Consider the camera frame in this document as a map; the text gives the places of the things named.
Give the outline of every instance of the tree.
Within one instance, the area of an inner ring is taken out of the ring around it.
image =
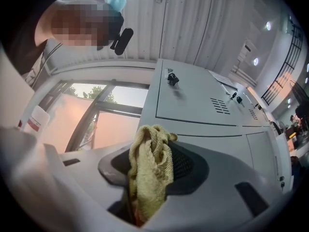
[[[86,94],[85,92],[83,92],[83,97],[84,98],[88,98],[88,99],[95,99],[99,93],[102,92],[102,88],[100,86],[97,86],[97,87],[93,87],[91,92],[89,92],[88,94]],[[111,103],[117,103],[115,101],[115,98],[114,98],[114,95],[112,93],[110,93],[106,99],[105,99],[106,102],[111,102]]]
[[[69,87],[64,93],[67,95],[73,95],[73,96],[77,96],[76,92],[76,88],[74,87]]]

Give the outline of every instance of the rag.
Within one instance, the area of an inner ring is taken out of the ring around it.
[[[136,225],[143,225],[164,203],[165,187],[173,182],[169,141],[177,135],[159,125],[142,126],[129,152],[129,193]]]

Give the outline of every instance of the ventilation slots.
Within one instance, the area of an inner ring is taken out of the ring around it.
[[[211,98],[211,102],[212,102],[214,108],[216,109],[217,113],[230,114],[230,112],[229,112],[228,108],[226,107],[224,101]]]
[[[253,110],[251,110],[251,109],[249,109],[249,111],[250,111],[250,113],[251,113],[253,119],[256,119],[256,120],[257,120],[257,117],[256,117],[256,115],[255,115],[255,112],[254,112]]]
[[[264,117],[264,120],[265,120],[266,122],[269,122],[269,121],[268,121],[268,118],[266,117],[265,114],[263,114],[263,117]]]

